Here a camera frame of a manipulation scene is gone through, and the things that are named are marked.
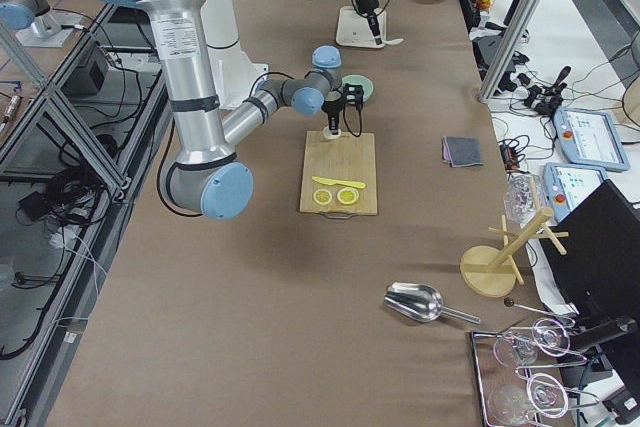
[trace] metal scoop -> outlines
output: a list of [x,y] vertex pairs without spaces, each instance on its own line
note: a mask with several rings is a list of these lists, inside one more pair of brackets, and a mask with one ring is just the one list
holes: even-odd
[[480,325],[475,315],[444,306],[442,295],[430,285],[395,282],[387,289],[385,303],[394,310],[418,322],[431,322],[440,314]]

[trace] yellow knife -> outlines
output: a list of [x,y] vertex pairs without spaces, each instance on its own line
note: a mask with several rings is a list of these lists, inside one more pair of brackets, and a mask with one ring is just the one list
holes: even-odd
[[357,180],[328,179],[326,177],[318,177],[317,175],[312,176],[311,179],[322,185],[344,185],[346,187],[354,187],[356,189],[364,189],[366,187],[364,182],[358,182]]

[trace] black monitor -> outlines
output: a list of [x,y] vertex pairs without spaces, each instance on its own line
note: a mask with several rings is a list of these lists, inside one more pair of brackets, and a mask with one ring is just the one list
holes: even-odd
[[[606,180],[558,225],[569,232],[560,255],[542,241],[549,265],[578,325],[595,327],[627,315],[640,323],[640,215]],[[640,333],[601,345],[632,396],[640,399]]]

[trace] green bowl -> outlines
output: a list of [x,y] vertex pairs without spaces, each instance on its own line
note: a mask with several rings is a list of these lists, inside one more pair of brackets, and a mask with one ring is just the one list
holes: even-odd
[[351,84],[351,85],[361,85],[364,90],[363,100],[366,102],[373,94],[373,82],[367,79],[364,75],[345,75],[342,78],[342,85]]

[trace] wooden cutting board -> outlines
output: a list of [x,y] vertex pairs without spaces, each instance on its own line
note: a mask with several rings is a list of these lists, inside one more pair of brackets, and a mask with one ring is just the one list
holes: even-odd
[[[337,192],[343,186],[321,185],[312,176],[340,180],[357,180],[366,187],[358,189],[360,197],[355,204],[342,205]],[[328,205],[319,205],[313,200],[316,189],[327,189],[333,199]],[[300,212],[347,213],[377,215],[378,196],[376,188],[376,152],[373,134],[354,137],[343,133],[339,139],[327,140],[322,132],[307,132],[300,191]]]

